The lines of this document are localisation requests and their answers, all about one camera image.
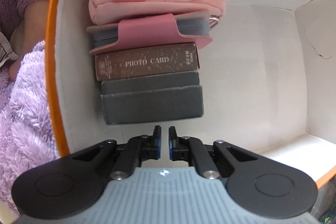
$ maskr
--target silver bolt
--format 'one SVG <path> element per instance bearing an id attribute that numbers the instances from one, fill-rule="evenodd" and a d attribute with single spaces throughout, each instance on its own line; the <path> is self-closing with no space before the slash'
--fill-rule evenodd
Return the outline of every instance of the silver bolt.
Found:
<path id="1" fill-rule="evenodd" d="M 127 174 L 125 172 L 122 171 L 115 171 L 113 173 L 110 174 L 111 179 L 114 180 L 123 180 L 125 178 L 127 178 Z"/>
<path id="2" fill-rule="evenodd" d="M 219 178 L 219 173 L 214 170 L 209 170 L 203 173 L 203 177 L 205 177 L 206 179 L 217 179 Z"/>

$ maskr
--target brown box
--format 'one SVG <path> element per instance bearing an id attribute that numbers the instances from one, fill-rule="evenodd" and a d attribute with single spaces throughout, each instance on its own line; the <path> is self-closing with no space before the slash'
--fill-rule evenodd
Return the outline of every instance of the brown box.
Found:
<path id="1" fill-rule="evenodd" d="M 172 44 L 109 52 L 95 56 L 98 81 L 142 75 L 197 70 L 193 43 Z"/>

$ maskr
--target lavender fleece blanket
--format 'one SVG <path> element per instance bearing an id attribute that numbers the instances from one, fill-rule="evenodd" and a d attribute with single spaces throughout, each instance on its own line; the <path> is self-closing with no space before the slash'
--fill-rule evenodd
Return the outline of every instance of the lavender fleece blanket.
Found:
<path id="1" fill-rule="evenodd" d="M 15 83 L 0 69 L 0 199 L 17 212 L 14 180 L 59 157 L 50 121 L 44 72 L 44 42 L 27 54 Z"/>

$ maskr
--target cardboard box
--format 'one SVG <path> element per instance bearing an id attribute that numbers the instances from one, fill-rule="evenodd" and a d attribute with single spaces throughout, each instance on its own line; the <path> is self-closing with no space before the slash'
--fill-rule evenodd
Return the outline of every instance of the cardboard box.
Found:
<path id="1" fill-rule="evenodd" d="M 88 1 L 50 0 L 46 80 L 61 155 L 154 127 L 105 124 Z M 160 123 L 163 138 L 175 125 L 204 143 L 223 139 L 303 170 L 321 187 L 336 171 L 336 0 L 227 2 L 214 41 L 199 51 L 204 116 Z M 173 165 L 165 154 L 161 165 Z"/>

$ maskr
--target circular cap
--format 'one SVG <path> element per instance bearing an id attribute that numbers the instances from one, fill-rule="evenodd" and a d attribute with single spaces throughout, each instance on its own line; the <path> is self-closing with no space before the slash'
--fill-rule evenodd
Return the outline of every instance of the circular cap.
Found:
<path id="1" fill-rule="evenodd" d="M 65 174 L 49 174 L 41 177 L 35 184 L 36 190 L 45 196 L 62 196 L 74 187 L 72 177 Z"/>
<path id="2" fill-rule="evenodd" d="M 110 177 L 111 179 L 114 179 L 114 180 L 123 180 L 127 178 L 127 174 L 123 171 L 115 171 L 110 174 Z"/>
<path id="3" fill-rule="evenodd" d="M 219 173 L 214 170 L 208 170 L 203 173 L 203 177 L 206 179 L 217 179 L 219 178 Z"/>
<path id="4" fill-rule="evenodd" d="M 255 188 L 267 196 L 281 197 L 290 194 L 294 189 L 294 182 L 280 174 L 266 174 L 257 178 Z"/>

